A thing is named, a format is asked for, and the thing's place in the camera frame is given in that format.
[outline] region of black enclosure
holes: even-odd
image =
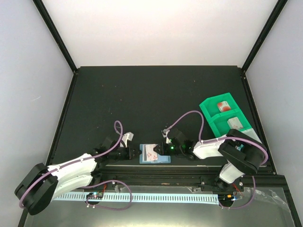
[[[73,71],[73,79],[60,117],[46,165],[76,158],[114,134],[114,121],[134,133],[134,144],[159,143],[160,133],[182,114],[200,110],[206,98],[230,92],[246,118],[268,148],[245,72],[252,63],[287,0],[278,0],[242,68],[236,66],[105,66],[80,67],[74,64],[60,34],[41,0],[33,0]],[[191,114],[177,127],[188,137],[197,138],[201,119]],[[205,122],[203,139],[214,138]],[[296,226],[301,226],[284,176],[277,175],[269,149],[269,160],[256,176],[257,187],[282,187]],[[108,179],[130,185],[193,186],[201,175],[216,174],[224,158],[188,161],[172,157],[170,164],[142,165],[138,159],[106,166]],[[252,186],[250,177],[245,185]],[[24,226],[24,211],[19,226]]]

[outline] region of black table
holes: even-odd
[[[140,143],[160,143],[161,130],[182,114],[200,111],[199,104],[206,98],[227,92],[255,128],[240,73],[236,66],[81,67],[52,163],[68,161],[97,147],[107,135],[115,134],[115,120],[122,122],[125,132],[134,133],[137,148]],[[191,114],[177,127],[189,138],[198,139],[200,125],[200,116]],[[202,138],[214,138],[207,122]],[[225,163],[222,157],[198,161],[172,157],[170,164],[152,166],[220,167]],[[140,165],[139,159],[115,165],[151,167]]]

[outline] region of green plastic container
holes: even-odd
[[[231,107],[231,110],[221,113],[217,104],[222,101],[226,101]],[[250,123],[248,122],[242,110],[239,108],[230,93],[225,93],[219,96],[207,98],[199,106],[209,126],[213,130],[215,137],[220,137],[228,133],[230,127],[227,121],[233,117],[237,117],[243,125],[243,129],[241,129],[240,131],[251,129]]]

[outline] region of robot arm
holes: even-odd
[[[45,166],[40,163],[32,168],[24,180],[15,190],[15,195],[21,199],[26,190],[43,175],[46,176],[38,182],[25,196],[23,206],[29,214],[35,215],[43,211],[48,204],[58,196],[77,188],[95,183],[94,174],[106,164],[117,160],[132,159],[140,155],[141,151],[130,148],[133,134],[128,132],[123,135],[120,147],[115,148],[107,155],[98,159],[93,156],[101,154],[110,149],[116,141],[107,137],[104,143],[90,153],[70,160],[65,163]]]
[[[255,175],[260,165],[267,160],[266,148],[261,142],[235,129],[222,137],[198,141],[196,144],[178,129],[167,131],[165,136],[165,142],[154,148],[160,155],[183,154],[189,160],[208,157],[227,159],[228,163],[222,166],[216,177],[206,177],[207,180],[203,181],[205,190],[212,192],[234,190],[231,184],[236,179]]]

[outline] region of purple cable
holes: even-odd
[[[207,144],[207,143],[212,143],[214,141],[221,141],[221,140],[239,140],[239,141],[248,143],[250,145],[253,145],[256,148],[260,149],[265,155],[263,162],[261,162],[261,165],[266,163],[268,160],[268,154],[267,154],[266,150],[263,147],[261,147],[259,144],[255,143],[253,141],[247,140],[247,139],[243,139],[243,138],[239,138],[239,137],[220,137],[220,138],[211,139],[211,140],[204,140],[203,143]]]
[[[116,124],[117,124],[117,123],[120,125],[120,128],[121,128],[120,131],[118,131],[117,128],[116,128]],[[102,153],[102,154],[95,155],[95,156],[91,156],[91,157],[86,157],[86,158],[83,158],[83,159],[78,159],[78,160],[74,160],[74,161],[71,161],[71,162],[69,162],[69,163],[66,163],[66,164],[60,166],[60,169],[65,168],[65,167],[67,167],[67,166],[69,166],[69,165],[78,163],[78,162],[82,162],[82,161],[89,160],[89,159],[92,159],[92,158],[98,158],[98,157],[104,156],[104,155],[108,154],[109,152],[111,152],[113,149],[116,148],[116,146],[118,146],[118,145],[120,144],[120,141],[121,141],[121,139],[122,139],[122,137],[123,137],[123,126],[122,126],[122,123],[121,123],[120,121],[115,121],[115,123],[114,123],[114,129],[115,129],[116,133],[119,134],[120,136],[119,136],[119,139],[118,139],[117,143],[115,143],[113,147],[111,147],[110,149],[108,149],[106,152],[104,152],[104,153]],[[24,194],[22,195],[22,197],[21,197],[21,199],[20,199],[20,201],[19,201],[19,207],[20,207],[20,208],[22,208],[22,209],[25,208],[25,207],[23,206],[23,200],[24,200],[24,198],[29,194],[29,192],[33,189],[33,187],[35,187],[41,180],[43,180],[44,178],[46,178],[48,175],[52,174],[52,173],[55,172],[55,171],[58,171],[58,169],[53,169],[53,170],[47,172],[46,174],[42,175],[42,176],[39,177],[37,180],[35,180],[35,182],[33,182],[33,183],[29,186],[29,188],[24,192]]]
[[[35,187],[42,179],[46,178],[48,175],[52,174],[53,172],[57,171],[57,169],[53,169],[52,171],[47,172],[46,174],[42,175],[41,177],[39,177],[26,191],[25,193],[22,195],[20,201],[19,201],[19,207],[24,209],[25,207],[23,206],[23,200],[24,198],[27,196],[27,194],[30,192],[30,190],[33,189],[33,187]]]
[[[245,203],[244,205],[239,206],[239,207],[225,207],[225,206],[223,206],[223,205],[219,202],[220,207],[222,207],[222,208],[227,208],[227,209],[237,210],[237,209],[245,208],[245,207],[247,207],[248,205],[250,205],[251,202],[254,200],[254,198],[255,198],[255,196],[256,196],[256,194],[255,194],[255,192],[256,192],[256,181],[255,181],[254,176],[252,176],[252,181],[253,181],[253,184],[254,184],[254,187],[253,187],[253,190],[254,190],[254,191],[252,192],[251,199],[250,199],[247,203]]]
[[[87,204],[88,206],[95,206],[95,207],[98,207],[98,208],[104,208],[104,209],[107,209],[107,210],[115,210],[115,211],[126,210],[127,208],[129,208],[129,207],[132,205],[132,200],[133,200],[132,191],[131,191],[131,189],[127,186],[127,184],[125,184],[125,183],[122,182],[122,181],[118,181],[118,180],[109,180],[109,181],[104,181],[104,182],[98,183],[98,184],[93,185],[93,186],[86,186],[86,187],[82,187],[82,188],[86,188],[86,189],[88,189],[88,188],[95,188],[95,187],[98,187],[98,186],[100,186],[100,185],[103,185],[103,184],[106,184],[106,183],[109,183],[109,182],[117,182],[117,183],[120,183],[120,184],[124,185],[124,186],[128,189],[129,195],[130,195],[130,200],[129,200],[128,204],[127,204],[125,207],[123,207],[123,208],[112,208],[112,207],[104,207],[104,206],[100,206],[100,205],[91,205],[91,204],[89,204],[89,199],[90,199],[91,197],[88,197],[88,198],[86,199],[86,204]]]
[[[191,113],[197,113],[197,114],[200,114],[201,116],[201,119],[202,119],[202,122],[201,122],[201,128],[200,128],[200,132],[199,132],[199,140],[202,140],[202,130],[203,130],[203,127],[204,127],[204,117],[203,115],[201,114],[201,112],[197,111],[197,110],[192,110],[192,111],[188,111],[187,113],[183,114],[181,117],[179,117],[178,120],[175,121],[175,123],[173,123],[171,126],[169,126],[166,130],[170,130],[172,127],[174,127],[183,117],[185,117],[186,115],[188,114],[191,114]]]

